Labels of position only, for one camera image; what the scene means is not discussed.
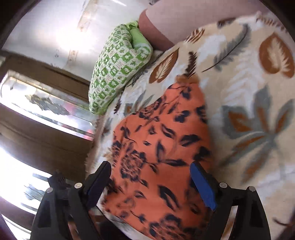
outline checkered pattern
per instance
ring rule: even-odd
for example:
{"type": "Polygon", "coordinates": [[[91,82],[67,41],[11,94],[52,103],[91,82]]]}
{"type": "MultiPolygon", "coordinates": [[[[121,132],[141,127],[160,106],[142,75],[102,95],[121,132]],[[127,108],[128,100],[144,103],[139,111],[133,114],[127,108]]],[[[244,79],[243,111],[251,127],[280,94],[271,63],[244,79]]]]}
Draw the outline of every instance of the checkered pattern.
{"type": "Polygon", "coordinates": [[[142,44],[136,49],[127,26],[114,29],[95,64],[89,88],[89,108],[92,113],[104,114],[119,90],[150,59],[151,46],[142,44]]]}

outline silver screw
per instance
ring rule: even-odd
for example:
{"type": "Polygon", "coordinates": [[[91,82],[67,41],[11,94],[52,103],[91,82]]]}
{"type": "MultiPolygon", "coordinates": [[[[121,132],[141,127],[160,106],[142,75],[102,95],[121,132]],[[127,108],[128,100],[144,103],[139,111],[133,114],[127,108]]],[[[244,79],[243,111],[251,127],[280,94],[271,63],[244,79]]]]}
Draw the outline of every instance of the silver screw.
{"type": "Polygon", "coordinates": [[[253,186],[250,186],[250,187],[249,187],[249,190],[250,190],[251,192],[254,192],[254,191],[256,191],[256,188],[253,187],[253,186]]]}
{"type": "Polygon", "coordinates": [[[50,188],[48,188],[48,189],[46,190],[47,193],[51,193],[52,191],[53,191],[53,188],[52,188],[52,187],[50,187],[50,188]]]}
{"type": "Polygon", "coordinates": [[[82,186],[83,186],[83,184],[80,183],[80,182],[78,182],[78,183],[75,184],[75,188],[77,188],[77,189],[78,189],[78,188],[81,188],[82,186]]]}
{"type": "Polygon", "coordinates": [[[219,186],[222,188],[227,188],[227,184],[225,182],[219,183],[219,186]]]}

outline orange floral cloth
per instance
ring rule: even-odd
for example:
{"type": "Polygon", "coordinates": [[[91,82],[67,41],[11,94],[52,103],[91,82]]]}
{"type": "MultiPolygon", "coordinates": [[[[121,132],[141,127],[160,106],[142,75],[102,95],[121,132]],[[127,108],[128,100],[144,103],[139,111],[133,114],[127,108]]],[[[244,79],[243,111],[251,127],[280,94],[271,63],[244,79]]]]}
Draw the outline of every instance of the orange floral cloth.
{"type": "Polygon", "coordinates": [[[114,130],[113,168],[104,209],[144,235],[191,239],[211,215],[190,177],[211,165],[204,96],[197,83],[175,83],[114,130]]]}

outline green and white pillow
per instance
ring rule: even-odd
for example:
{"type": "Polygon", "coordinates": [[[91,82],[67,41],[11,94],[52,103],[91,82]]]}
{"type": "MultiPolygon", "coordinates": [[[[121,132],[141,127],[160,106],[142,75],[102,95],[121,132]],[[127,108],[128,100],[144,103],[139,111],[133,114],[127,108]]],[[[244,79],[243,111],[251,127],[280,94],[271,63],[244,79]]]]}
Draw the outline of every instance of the green and white pillow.
{"type": "Polygon", "coordinates": [[[116,27],[93,70],[88,93],[90,111],[104,114],[122,87],[149,61],[152,52],[137,22],[116,27]]]}

